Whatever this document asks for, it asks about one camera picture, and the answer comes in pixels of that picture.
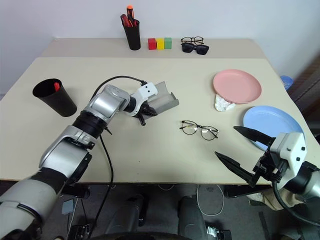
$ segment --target green block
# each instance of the green block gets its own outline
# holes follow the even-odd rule
[[[171,49],[172,46],[172,39],[171,37],[164,38],[164,49]]]

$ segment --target blue plate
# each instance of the blue plate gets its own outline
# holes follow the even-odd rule
[[[254,106],[246,111],[243,117],[243,126],[258,130],[270,137],[277,137],[279,133],[303,133],[301,126],[288,113],[273,106]],[[253,141],[260,149],[267,146]]]

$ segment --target white wall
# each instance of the white wall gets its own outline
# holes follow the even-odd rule
[[[124,37],[128,4],[141,37],[254,39],[280,75],[296,77],[320,51],[319,0],[1,0],[0,93],[53,37]]]

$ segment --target eyeglasses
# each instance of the eyeglasses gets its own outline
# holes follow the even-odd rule
[[[183,120],[181,129],[185,134],[192,135],[195,134],[198,129],[201,129],[201,136],[205,140],[213,140],[218,138],[219,130],[213,126],[201,126],[196,124],[194,121]]]
[[[194,45],[188,42],[181,43],[181,46],[184,53],[191,53],[195,50],[197,54],[206,55],[209,50],[209,46],[207,45]]]
[[[202,36],[195,36],[195,37],[189,37],[186,36],[184,38],[181,38],[180,40],[182,43],[195,43],[195,45],[204,44],[204,38]]]

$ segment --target white tissue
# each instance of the white tissue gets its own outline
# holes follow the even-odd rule
[[[225,112],[229,109],[233,109],[236,104],[226,101],[223,97],[216,94],[214,107],[219,112]]]

